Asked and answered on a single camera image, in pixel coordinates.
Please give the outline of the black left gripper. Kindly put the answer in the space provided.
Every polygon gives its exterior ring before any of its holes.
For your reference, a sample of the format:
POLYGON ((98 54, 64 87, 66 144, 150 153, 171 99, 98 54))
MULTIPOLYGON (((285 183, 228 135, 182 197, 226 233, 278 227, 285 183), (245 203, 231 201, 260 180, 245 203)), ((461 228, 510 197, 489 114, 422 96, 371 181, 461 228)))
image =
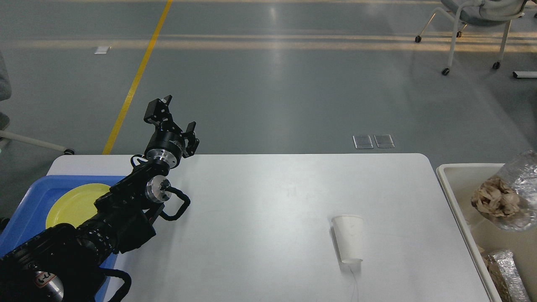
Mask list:
POLYGON ((190 122, 182 131, 174 122, 169 111, 172 96, 157 98, 149 102, 143 120, 155 128, 144 157, 147 160, 165 162, 170 169, 176 168, 182 158, 188 158, 196 153, 199 139, 196 138, 196 122, 190 122))

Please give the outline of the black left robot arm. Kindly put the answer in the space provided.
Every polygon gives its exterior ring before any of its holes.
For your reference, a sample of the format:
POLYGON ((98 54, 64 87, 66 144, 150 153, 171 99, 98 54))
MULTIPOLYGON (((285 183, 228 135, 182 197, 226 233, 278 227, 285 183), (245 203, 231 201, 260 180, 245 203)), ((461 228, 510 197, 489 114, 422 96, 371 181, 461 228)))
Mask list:
POLYGON ((156 235, 157 218, 179 219, 190 198, 167 175, 199 145, 195 122, 182 130, 172 118, 172 96, 149 102, 144 121, 155 126, 132 172, 94 202, 96 214, 75 227, 66 222, 47 228, 1 258, 2 302, 94 302, 109 277, 121 279, 112 302, 132 286, 122 270, 102 268, 111 254, 140 248, 156 235))

